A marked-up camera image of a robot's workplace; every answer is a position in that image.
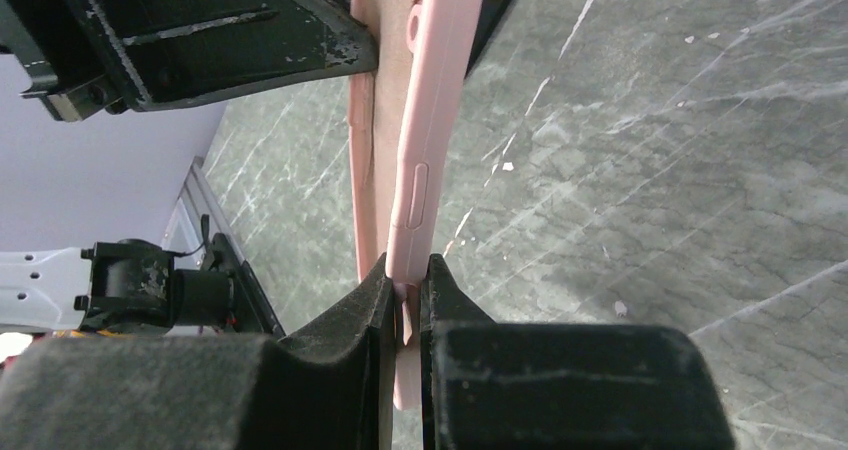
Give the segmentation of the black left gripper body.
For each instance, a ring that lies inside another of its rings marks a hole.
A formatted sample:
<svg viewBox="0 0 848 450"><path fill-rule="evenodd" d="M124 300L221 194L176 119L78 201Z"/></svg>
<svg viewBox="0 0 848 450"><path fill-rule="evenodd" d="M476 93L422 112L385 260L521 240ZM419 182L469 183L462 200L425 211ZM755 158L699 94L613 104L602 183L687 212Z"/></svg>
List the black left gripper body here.
<svg viewBox="0 0 848 450"><path fill-rule="evenodd" d="M21 93L56 121L128 110L65 0L1 0L1 53L27 72Z"/></svg>

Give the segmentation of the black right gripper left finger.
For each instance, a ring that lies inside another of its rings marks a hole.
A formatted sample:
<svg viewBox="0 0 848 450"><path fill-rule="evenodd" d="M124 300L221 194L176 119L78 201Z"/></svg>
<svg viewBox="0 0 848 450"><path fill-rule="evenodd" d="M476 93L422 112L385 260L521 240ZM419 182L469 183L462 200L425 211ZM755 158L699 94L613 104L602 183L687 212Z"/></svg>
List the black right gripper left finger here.
<svg viewBox="0 0 848 450"><path fill-rule="evenodd" d="M378 261L298 331L51 338L1 379L5 449L386 449L393 293Z"/></svg>

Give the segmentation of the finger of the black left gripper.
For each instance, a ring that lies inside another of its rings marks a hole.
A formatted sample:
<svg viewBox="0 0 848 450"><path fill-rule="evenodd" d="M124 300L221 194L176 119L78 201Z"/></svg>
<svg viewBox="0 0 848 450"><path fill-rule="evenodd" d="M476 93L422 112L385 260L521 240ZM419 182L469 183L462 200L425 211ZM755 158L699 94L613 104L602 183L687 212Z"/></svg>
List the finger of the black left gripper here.
<svg viewBox="0 0 848 450"><path fill-rule="evenodd" d="M472 74L477 64L483 59L491 39L507 17L513 2L514 0L482 0L465 78Z"/></svg>
<svg viewBox="0 0 848 450"><path fill-rule="evenodd" d="M374 70L349 0L63 0L95 63L89 94L116 112L191 108Z"/></svg>

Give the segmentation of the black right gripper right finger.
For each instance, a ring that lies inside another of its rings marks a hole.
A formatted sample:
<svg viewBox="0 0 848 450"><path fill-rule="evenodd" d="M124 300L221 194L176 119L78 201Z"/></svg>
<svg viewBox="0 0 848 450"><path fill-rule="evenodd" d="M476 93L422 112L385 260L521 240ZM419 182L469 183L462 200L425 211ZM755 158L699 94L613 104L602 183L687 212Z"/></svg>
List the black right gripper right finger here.
<svg viewBox="0 0 848 450"><path fill-rule="evenodd" d="M427 449L732 449L708 365L665 326L498 323L433 255L421 288Z"/></svg>

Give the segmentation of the pink phone case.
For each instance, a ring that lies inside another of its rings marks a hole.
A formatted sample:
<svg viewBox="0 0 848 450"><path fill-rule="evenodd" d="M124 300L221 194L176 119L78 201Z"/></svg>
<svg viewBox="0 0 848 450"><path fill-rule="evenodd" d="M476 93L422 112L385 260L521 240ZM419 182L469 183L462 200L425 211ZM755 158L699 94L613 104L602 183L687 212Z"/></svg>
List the pink phone case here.
<svg viewBox="0 0 848 450"><path fill-rule="evenodd" d="M400 410L422 400L420 293L482 1L351 0L378 46L377 68L350 80L357 271L383 260L393 284Z"/></svg>

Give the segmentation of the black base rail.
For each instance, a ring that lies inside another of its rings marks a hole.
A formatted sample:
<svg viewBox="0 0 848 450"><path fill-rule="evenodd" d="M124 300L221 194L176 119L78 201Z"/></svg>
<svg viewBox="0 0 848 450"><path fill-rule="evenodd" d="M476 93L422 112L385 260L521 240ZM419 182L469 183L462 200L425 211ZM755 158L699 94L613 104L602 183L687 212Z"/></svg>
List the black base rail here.
<svg viewBox="0 0 848 450"><path fill-rule="evenodd" d="M200 270L226 277L230 300L222 333L263 333L280 339L285 331L249 262L238 252L233 238L222 231L205 231L204 256Z"/></svg>

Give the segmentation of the aluminium frame rail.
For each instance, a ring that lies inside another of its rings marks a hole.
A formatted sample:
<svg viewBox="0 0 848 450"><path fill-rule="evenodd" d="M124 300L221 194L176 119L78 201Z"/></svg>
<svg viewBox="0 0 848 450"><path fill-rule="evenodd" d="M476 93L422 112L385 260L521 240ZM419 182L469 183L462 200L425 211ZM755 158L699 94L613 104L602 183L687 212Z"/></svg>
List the aluminium frame rail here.
<svg viewBox="0 0 848 450"><path fill-rule="evenodd" d="M196 157L189 167L171 217L159 245L166 250L186 253L202 243L201 217L210 217L209 236L231 235L231 228L203 171L204 160Z"/></svg>

